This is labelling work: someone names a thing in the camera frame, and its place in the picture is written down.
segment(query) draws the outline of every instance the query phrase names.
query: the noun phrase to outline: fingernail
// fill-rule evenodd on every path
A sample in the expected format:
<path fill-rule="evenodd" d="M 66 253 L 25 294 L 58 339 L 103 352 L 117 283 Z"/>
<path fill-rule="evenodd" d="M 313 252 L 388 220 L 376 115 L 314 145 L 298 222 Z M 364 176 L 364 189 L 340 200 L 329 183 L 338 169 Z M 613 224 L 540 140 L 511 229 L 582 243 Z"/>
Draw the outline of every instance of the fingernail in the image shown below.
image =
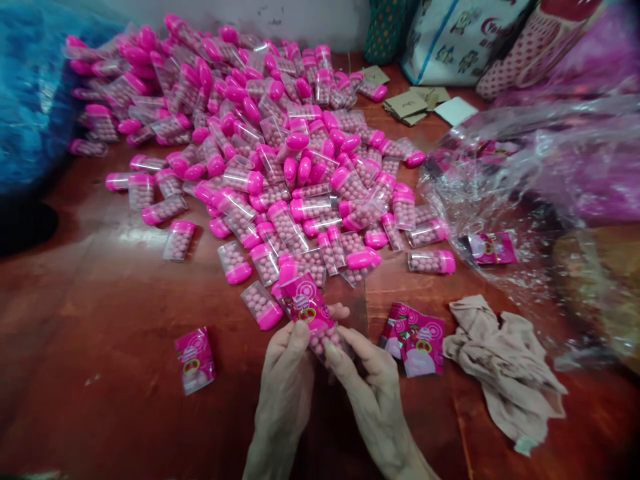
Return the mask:
<path fill-rule="evenodd" d="M 328 341 L 324 344 L 325 347 L 325 356 L 327 357 L 327 360 L 329 360 L 329 363 L 332 365 L 337 365 L 338 363 L 340 363 L 341 360 L 341 356 L 340 356 L 340 352 L 338 352 L 338 348 L 336 348 L 336 346 Z"/>

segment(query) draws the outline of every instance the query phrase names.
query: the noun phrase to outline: plastic wrap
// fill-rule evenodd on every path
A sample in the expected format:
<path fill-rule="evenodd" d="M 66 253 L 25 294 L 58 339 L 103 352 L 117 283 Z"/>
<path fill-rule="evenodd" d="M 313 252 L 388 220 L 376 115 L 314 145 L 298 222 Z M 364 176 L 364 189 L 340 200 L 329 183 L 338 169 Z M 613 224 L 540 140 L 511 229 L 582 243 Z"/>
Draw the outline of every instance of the plastic wrap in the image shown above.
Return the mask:
<path fill-rule="evenodd" d="M 640 92 L 639 30 L 632 2 L 608 6 L 546 80 L 532 88 L 506 91 L 493 105 L 538 105 Z"/>
<path fill-rule="evenodd" d="M 492 109 L 441 144 L 418 191 L 460 258 L 534 323 L 556 369 L 617 357 L 640 373 L 640 95 Z M 493 254 L 483 265 L 477 234 Z M 516 263 L 501 258 L 503 239 Z"/>
<path fill-rule="evenodd" d="M 64 58 L 67 35 L 98 47 L 124 25 L 47 0 L 0 6 L 0 195 L 25 195 L 65 157 L 82 102 Z"/>

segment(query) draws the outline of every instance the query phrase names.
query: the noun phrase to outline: pink sticker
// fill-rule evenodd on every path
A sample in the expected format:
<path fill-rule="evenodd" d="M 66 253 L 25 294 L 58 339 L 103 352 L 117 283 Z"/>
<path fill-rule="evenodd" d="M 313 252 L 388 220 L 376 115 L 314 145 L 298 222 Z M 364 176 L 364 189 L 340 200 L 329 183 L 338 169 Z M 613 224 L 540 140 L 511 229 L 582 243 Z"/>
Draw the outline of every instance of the pink sticker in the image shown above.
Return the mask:
<path fill-rule="evenodd" d="M 206 327 L 178 338 L 175 341 L 175 351 L 182 363 L 185 395 L 190 395 L 215 380 L 215 365 Z"/>

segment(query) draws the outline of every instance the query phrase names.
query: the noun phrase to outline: clear plastic bag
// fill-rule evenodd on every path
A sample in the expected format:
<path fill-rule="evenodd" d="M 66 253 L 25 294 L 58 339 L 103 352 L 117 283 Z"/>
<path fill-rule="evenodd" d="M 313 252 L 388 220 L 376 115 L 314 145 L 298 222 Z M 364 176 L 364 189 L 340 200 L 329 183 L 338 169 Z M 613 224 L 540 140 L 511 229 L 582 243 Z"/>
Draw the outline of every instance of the clear plastic bag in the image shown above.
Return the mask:
<path fill-rule="evenodd" d="M 519 150 L 483 156 L 496 141 Z M 640 373 L 640 95 L 493 109 L 441 144 L 418 191 L 459 256 L 534 323 L 556 369 L 618 358 Z M 518 262 L 479 265 L 467 236 L 499 232 Z"/>

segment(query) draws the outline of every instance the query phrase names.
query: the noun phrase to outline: crumpled fabric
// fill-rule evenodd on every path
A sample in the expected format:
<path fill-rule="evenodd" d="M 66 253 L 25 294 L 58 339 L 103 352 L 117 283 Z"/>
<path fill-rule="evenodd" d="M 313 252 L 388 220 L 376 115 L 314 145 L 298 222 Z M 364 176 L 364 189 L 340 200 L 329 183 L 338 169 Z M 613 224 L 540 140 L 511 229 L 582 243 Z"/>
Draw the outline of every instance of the crumpled fabric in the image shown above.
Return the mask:
<path fill-rule="evenodd" d="M 529 456 L 544 443 L 547 420 L 565 418 L 567 389 L 545 363 L 533 325 L 513 313 L 502 325 L 482 295 L 449 304 L 459 326 L 444 339 L 444 354 L 482 384 L 493 422 Z"/>

